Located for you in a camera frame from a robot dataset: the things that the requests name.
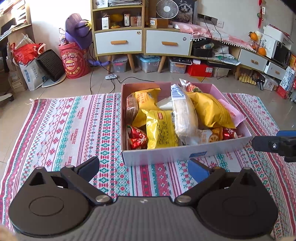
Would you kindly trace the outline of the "plain yellow snack bag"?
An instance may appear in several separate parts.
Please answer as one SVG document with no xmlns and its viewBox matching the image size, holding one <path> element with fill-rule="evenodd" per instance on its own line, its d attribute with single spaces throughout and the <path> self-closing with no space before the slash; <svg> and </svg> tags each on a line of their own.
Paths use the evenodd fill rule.
<svg viewBox="0 0 296 241">
<path fill-rule="evenodd" d="M 236 128 L 229 111 L 211 94 L 187 92 L 197 113 L 199 127 L 206 128 Z"/>
</svg>

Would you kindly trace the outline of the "cat picture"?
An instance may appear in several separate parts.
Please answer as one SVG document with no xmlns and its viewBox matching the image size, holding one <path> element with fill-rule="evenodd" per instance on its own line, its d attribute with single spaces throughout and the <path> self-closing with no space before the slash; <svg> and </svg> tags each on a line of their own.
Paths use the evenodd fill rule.
<svg viewBox="0 0 296 241">
<path fill-rule="evenodd" d="M 182 23 L 193 23 L 194 13 L 198 7 L 198 1 L 179 0 L 175 1 L 178 5 L 178 14 L 173 18 L 174 21 Z"/>
</svg>

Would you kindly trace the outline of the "patterned woven floor mat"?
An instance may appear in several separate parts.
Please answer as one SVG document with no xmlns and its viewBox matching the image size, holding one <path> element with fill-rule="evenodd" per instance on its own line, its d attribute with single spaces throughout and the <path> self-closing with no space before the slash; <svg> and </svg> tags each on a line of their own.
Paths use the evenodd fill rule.
<svg viewBox="0 0 296 241">
<path fill-rule="evenodd" d="M 15 143 L 1 180 L 1 224 L 11 228 L 8 209 L 34 168 L 59 171 L 77 166 L 92 156 L 100 161 L 93 186 L 112 198 L 126 196 L 176 197 L 195 185 L 187 162 L 177 161 L 127 167 L 121 155 L 120 94 L 96 94 L 36 99 Z M 295 235 L 295 163 L 277 154 L 243 149 L 200 160 L 230 172 L 251 167 L 274 198 L 278 219 L 276 238 Z"/>
</svg>

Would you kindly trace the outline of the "clear wafer biscuit packet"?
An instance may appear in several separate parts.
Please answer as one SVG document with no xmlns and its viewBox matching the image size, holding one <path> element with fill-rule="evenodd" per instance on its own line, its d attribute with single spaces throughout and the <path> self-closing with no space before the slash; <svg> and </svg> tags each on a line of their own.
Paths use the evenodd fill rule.
<svg viewBox="0 0 296 241">
<path fill-rule="evenodd" d="M 132 124 L 133 120 L 137 116 L 138 111 L 139 111 L 138 100 L 135 97 L 135 94 L 132 93 L 126 98 L 126 105 L 125 105 L 126 123 Z"/>
</svg>

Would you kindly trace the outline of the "low white drawer cabinet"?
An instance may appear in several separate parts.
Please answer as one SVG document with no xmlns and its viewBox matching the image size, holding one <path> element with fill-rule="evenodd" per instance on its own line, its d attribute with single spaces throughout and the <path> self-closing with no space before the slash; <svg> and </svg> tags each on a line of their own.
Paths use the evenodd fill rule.
<svg viewBox="0 0 296 241">
<path fill-rule="evenodd" d="M 229 53 L 240 62 L 241 68 L 256 70 L 278 80 L 282 80 L 285 75 L 283 67 L 260 54 L 234 46 L 229 47 Z"/>
</svg>

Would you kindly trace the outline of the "white orange lotus snack packet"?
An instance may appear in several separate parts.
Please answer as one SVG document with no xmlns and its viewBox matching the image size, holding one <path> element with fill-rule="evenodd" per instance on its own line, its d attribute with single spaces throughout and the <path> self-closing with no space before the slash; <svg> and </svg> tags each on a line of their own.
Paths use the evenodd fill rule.
<svg viewBox="0 0 296 241">
<path fill-rule="evenodd" d="M 218 142 L 223 140 L 223 128 L 213 128 L 207 130 L 201 130 L 200 144 L 207 144 L 212 142 Z"/>
</svg>

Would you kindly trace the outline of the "pink cracker packet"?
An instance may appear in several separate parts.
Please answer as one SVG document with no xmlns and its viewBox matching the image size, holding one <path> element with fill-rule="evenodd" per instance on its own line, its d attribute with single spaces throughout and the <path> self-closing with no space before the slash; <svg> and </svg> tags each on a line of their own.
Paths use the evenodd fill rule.
<svg viewBox="0 0 296 241">
<path fill-rule="evenodd" d="M 229 111 L 231 119 L 235 127 L 238 127 L 245 119 L 246 116 L 237 110 L 233 105 L 226 102 L 224 99 L 218 99 L 218 101 Z"/>
</svg>

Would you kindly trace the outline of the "white wooden drawer cabinet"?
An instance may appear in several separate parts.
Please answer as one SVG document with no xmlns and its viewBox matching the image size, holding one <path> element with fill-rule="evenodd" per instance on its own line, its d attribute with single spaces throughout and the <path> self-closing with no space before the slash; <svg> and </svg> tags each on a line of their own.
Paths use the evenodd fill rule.
<svg viewBox="0 0 296 241">
<path fill-rule="evenodd" d="M 162 71 L 168 56 L 190 57 L 193 37 L 174 28 L 151 28 L 149 20 L 149 2 L 142 1 L 141 5 L 107 6 L 96 8 L 91 1 L 92 37 L 95 56 L 98 59 L 106 56 L 111 61 L 120 54 L 128 57 L 132 72 L 136 72 L 134 56 L 136 54 L 158 55 L 161 57 L 158 72 Z M 120 28 L 103 28 L 102 18 L 112 14 L 141 13 L 140 26 L 122 26 Z"/>
</svg>

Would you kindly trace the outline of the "clear blue lid storage bin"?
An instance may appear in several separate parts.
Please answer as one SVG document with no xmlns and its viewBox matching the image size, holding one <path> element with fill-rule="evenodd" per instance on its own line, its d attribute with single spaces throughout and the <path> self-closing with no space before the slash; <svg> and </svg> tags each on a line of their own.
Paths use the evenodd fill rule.
<svg viewBox="0 0 296 241">
<path fill-rule="evenodd" d="M 157 72 L 161 61 L 160 56 L 136 55 L 138 67 L 145 73 Z"/>
</svg>

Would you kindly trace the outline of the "small red foil candy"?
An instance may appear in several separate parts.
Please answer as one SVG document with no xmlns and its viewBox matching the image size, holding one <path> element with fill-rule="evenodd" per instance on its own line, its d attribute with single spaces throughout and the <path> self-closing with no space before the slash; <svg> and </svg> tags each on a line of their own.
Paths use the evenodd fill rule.
<svg viewBox="0 0 296 241">
<path fill-rule="evenodd" d="M 222 140 L 232 140 L 232 139 L 236 139 L 236 138 L 240 138 L 240 137 L 243 137 L 243 135 L 239 135 L 236 132 L 235 128 L 225 128 L 225 127 L 223 127 Z"/>
</svg>

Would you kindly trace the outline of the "red white candy packet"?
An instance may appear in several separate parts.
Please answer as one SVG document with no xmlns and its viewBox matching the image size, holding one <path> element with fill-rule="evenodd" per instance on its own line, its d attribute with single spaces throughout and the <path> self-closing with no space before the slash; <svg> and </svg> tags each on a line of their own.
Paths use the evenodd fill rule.
<svg viewBox="0 0 296 241">
<path fill-rule="evenodd" d="M 130 150 L 141 150 L 147 148 L 148 138 L 142 130 L 127 125 L 128 145 Z"/>
</svg>

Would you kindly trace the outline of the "orange-yellow egg yolk snack bag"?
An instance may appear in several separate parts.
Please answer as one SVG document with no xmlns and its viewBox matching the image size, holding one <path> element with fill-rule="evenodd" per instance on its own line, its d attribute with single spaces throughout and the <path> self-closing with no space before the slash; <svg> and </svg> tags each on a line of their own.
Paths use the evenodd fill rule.
<svg viewBox="0 0 296 241">
<path fill-rule="evenodd" d="M 157 106 L 158 94 L 160 93 L 160 90 L 160 88 L 151 88 L 136 91 L 134 93 L 138 103 L 138 112 L 132 122 L 133 126 L 140 128 L 146 124 L 146 111 L 160 110 Z"/>
</svg>

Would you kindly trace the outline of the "white nut packet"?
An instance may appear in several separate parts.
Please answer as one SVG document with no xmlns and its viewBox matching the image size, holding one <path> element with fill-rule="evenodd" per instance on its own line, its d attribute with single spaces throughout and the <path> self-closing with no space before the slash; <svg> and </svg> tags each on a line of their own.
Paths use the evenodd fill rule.
<svg viewBox="0 0 296 241">
<path fill-rule="evenodd" d="M 179 81 L 180 81 L 180 87 L 186 92 L 199 92 L 199 93 L 203 92 L 199 87 L 197 87 L 196 85 L 193 85 L 191 82 L 187 80 L 180 78 Z"/>
</svg>

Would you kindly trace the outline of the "yellow printed snack packet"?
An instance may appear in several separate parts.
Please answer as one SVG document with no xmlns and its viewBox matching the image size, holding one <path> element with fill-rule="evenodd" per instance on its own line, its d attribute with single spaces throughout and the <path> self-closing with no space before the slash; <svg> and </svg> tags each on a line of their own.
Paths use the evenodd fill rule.
<svg viewBox="0 0 296 241">
<path fill-rule="evenodd" d="M 147 148 L 177 147 L 179 139 L 175 132 L 171 110 L 142 110 L 146 115 Z"/>
</svg>

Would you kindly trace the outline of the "white blue rice cake packet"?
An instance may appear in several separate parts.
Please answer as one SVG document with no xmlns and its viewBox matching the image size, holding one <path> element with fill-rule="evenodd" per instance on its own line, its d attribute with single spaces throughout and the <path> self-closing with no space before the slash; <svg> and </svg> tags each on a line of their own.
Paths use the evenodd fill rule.
<svg viewBox="0 0 296 241">
<path fill-rule="evenodd" d="M 201 130 L 191 99 L 178 85 L 171 86 L 175 132 L 184 145 L 198 145 Z"/>
</svg>

